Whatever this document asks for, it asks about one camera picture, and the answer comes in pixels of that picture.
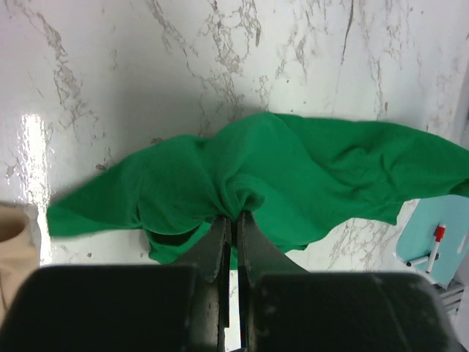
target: beige cloth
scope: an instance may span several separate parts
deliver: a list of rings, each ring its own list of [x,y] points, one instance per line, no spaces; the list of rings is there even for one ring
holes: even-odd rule
[[[0,205],[0,324],[18,288],[38,266],[29,217]]]

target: crumpled green cloth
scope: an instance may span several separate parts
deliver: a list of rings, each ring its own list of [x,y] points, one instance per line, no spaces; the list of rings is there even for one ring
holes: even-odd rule
[[[467,196],[468,178],[469,152],[429,133],[265,112],[213,138],[178,136],[129,155],[47,216],[52,237],[143,228],[149,256],[170,263],[216,215],[253,211],[287,252],[352,217],[395,224],[409,199]]]

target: white marble surface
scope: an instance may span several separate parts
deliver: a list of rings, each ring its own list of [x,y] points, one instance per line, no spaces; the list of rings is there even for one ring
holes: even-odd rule
[[[51,243],[50,197],[160,139],[266,109],[457,142],[468,13],[463,0],[4,0],[0,200],[37,206],[44,264],[148,263],[135,232]],[[414,206],[397,227],[351,220],[291,255],[310,270],[400,269]]]

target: white marker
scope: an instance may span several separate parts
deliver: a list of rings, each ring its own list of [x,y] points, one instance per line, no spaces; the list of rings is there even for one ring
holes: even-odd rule
[[[445,235],[446,226],[438,225],[435,231],[435,245],[433,246],[432,253],[430,253],[430,258],[428,259],[428,265],[426,266],[425,272],[430,274],[432,272],[433,264],[435,263],[435,258],[437,257],[438,248],[440,247],[440,242]]]
[[[422,263],[425,263],[425,262],[428,262],[428,259],[430,259],[430,256],[429,255],[426,255],[424,257],[420,257],[420,258],[416,258],[416,259],[413,259],[413,260],[409,260],[407,262],[405,262],[405,265],[406,266],[416,266],[418,264],[422,264]],[[440,259],[440,253],[437,253],[437,256],[435,257],[435,260],[438,260]]]

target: light blue tray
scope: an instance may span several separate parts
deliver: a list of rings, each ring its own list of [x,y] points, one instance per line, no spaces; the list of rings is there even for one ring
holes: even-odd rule
[[[469,249],[469,198],[443,196],[421,200],[397,242],[396,253],[405,262],[429,254],[439,224],[446,225],[446,232],[438,250],[440,259],[433,265],[430,276],[447,285]],[[416,269],[425,272],[426,263]]]

